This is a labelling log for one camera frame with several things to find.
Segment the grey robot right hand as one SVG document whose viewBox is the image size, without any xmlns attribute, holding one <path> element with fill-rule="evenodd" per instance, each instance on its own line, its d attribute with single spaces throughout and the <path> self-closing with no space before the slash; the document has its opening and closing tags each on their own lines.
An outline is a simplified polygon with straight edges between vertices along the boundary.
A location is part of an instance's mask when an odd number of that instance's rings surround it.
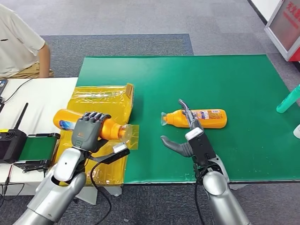
<svg viewBox="0 0 300 225">
<path fill-rule="evenodd" d="M 183 157 L 192 157 L 197 154 L 200 144 L 197 139 L 201 138 L 204 132 L 203 126 L 199 120 L 192 113 L 192 111 L 183 100 L 179 99 L 179 103 L 183 110 L 182 114 L 185 116 L 189 126 L 190 131 L 185 134 L 185 143 L 176 143 L 170 141 L 167 136 L 162 135 L 161 139 L 162 143 L 170 150 L 179 153 Z"/>
</svg>

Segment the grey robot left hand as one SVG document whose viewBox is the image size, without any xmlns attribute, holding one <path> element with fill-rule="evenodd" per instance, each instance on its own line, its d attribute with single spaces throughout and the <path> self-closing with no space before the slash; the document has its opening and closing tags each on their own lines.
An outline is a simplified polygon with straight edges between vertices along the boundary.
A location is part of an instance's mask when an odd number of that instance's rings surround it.
<svg viewBox="0 0 300 225">
<path fill-rule="evenodd" d="M 111 116 L 101 112 L 86 112 L 79 118 L 72 132 L 73 147 L 96 153 L 106 145 L 108 140 L 102 138 L 100 132 L 106 119 Z"/>
</svg>

